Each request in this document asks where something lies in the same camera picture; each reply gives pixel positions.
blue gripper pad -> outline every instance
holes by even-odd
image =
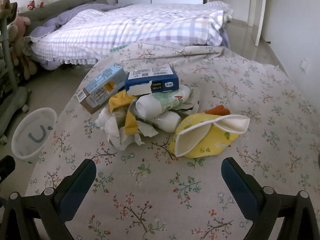
[[[63,224],[71,221],[76,215],[85,195],[96,178],[96,172],[96,164],[92,160],[89,161],[62,197],[58,217]]]
[[[243,216],[255,223],[260,214],[258,199],[228,158],[222,162],[221,174]]]

bed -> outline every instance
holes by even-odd
[[[222,104],[251,122],[217,156],[176,158],[168,151],[172,135],[161,131],[144,138],[144,145],[117,151],[95,124],[99,111],[89,114],[76,99],[101,71],[93,67],[62,111],[26,192],[57,187],[85,158],[94,160],[95,182],[66,224],[75,239],[243,239],[252,223],[221,177],[226,157],[280,194],[306,190],[320,222],[319,114],[278,67],[224,47],[146,43],[121,48],[102,61],[127,71],[170,64],[181,84],[201,90],[201,112]]]
[[[53,16],[40,16],[43,26],[38,25],[37,30],[45,31],[39,34],[27,30],[24,53],[52,70],[63,63],[94,65],[117,47],[135,42],[228,46],[224,26],[232,19],[233,10],[221,1],[197,5],[116,4],[102,8],[83,3],[83,9],[72,17],[67,15],[68,9],[58,17],[54,10],[52,14],[58,20],[53,24]]]

wall outlet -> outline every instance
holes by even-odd
[[[306,59],[302,60],[300,68],[302,69],[303,72],[306,72],[307,69],[309,68],[309,62]]]

trash pile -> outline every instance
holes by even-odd
[[[177,73],[168,64],[129,73],[114,64],[81,90],[77,98],[91,114],[109,100],[96,124],[121,151],[131,143],[144,144],[141,135],[153,137],[158,128],[175,133],[169,149],[176,156],[216,155],[246,132],[250,121],[246,116],[230,114],[223,106],[198,113],[200,90],[179,84]],[[210,151],[208,145],[213,138],[219,142]]]

blue box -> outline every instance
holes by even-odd
[[[129,72],[124,86],[129,96],[168,92],[179,89],[179,78],[174,68],[166,64]]]

